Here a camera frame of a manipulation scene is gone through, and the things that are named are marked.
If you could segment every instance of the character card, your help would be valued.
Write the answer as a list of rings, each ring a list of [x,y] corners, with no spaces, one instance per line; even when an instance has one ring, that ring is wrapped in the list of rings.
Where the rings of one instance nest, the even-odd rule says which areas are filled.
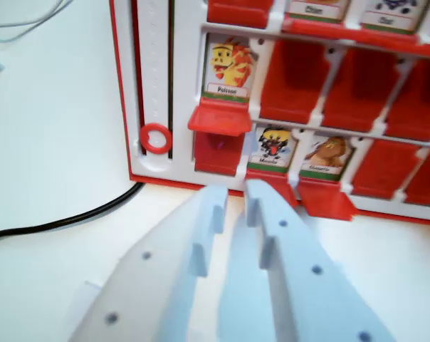
[[[288,13],[293,18],[340,23],[350,0],[292,0]]]
[[[248,167],[286,173],[296,146],[291,131],[280,126],[258,125],[255,139]]]
[[[247,103],[257,60],[248,38],[207,34],[202,96]]]
[[[428,0],[370,0],[361,22],[368,29],[411,34]]]
[[[340,180],[353,151],[349,138],[315,134],[300,175],[320,180]]]

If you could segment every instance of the white table surface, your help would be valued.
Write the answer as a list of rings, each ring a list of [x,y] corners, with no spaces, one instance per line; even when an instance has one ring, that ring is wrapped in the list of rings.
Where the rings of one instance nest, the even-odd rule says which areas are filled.
[[[0,1],[0,21],[33,18],[51,3],[32,2]],[[0,229],[78,214],[132,186],[107,0],[75,0],[20,41],[0,44],[0,61]],[[104,284],[127,249],[192,193],[146,185],[95,221],[0,241],[0,342],[62,341],[80,285]],[[230,197],[210,276],[198,284],[191,325],[208,334],[242,209],[243,199]],[[300,212],[398,341],[430,341],[430,226]]]

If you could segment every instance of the black cable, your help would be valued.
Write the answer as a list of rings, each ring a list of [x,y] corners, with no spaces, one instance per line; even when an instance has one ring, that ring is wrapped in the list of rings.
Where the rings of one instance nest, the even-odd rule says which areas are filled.
[[[54,222],[40,224],[38,226],[0,230],[0,239],[4,237],[14,236],[14,235],[45,232],[51,229],[68,226],[69,224],[85,221],[86,219],[90,219],[91,217],[98,216],[99,214],[102,214],[103,212],[106,212],[109,209],[112,209],[118,206],[119,204],[122,204],[124,201],[128,200],[131,196],[133,196],[136,192],[138,192],[142,188],[142,186],[144,186],[144,183],[136,183],[131,187],[131,189],[129,189],[128,191],[126,191],[124,194],[120,195],[116,199],[113,199],[112,201],[106,204],[103,204],[98,208],[92,209],[88,212],[84,212],[76,216],[67,217],[65,219],[59,219]]]

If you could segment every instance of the yellow cartoon character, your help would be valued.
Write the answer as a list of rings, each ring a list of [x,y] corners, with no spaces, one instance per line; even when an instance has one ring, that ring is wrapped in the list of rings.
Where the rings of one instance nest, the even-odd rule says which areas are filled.
[[[210,61],[216,77],[224,78],[228,86],[243,87],[251,74],[253,59],[251,51],[239,43],[233,43],[233,37],[225,44],[216,44],[213,48],[214,57]]]
[[[321,145],[318,145],[316,150],[307,155],[305,159],[310,159],[311,165],[342,167],[344,162],[340,160],[340,157],[345,152],[345,139],[342,137],[331,137]]]
[[[280,158],[278,153],[288,144],[291,132],[281,127],[267,127],[259,138],[264,157]]]

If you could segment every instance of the red ring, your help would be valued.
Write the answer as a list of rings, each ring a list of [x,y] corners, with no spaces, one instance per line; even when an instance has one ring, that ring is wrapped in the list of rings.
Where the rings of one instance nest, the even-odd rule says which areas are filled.
[[[155,147],[150,145],[149,133],[152,130],[157,130],[164,135],[164,138],[166,139],[166,143],[164,144],[164,146]],[[172,147],[172,134],[166,127],[160,125],[159,123],[148,123],[144,127],[142,127],[140,131],[140,140],[141,145],[144,146],[146,151],[154,153],[156,155],[162,155],[163,153],[167,153]]]

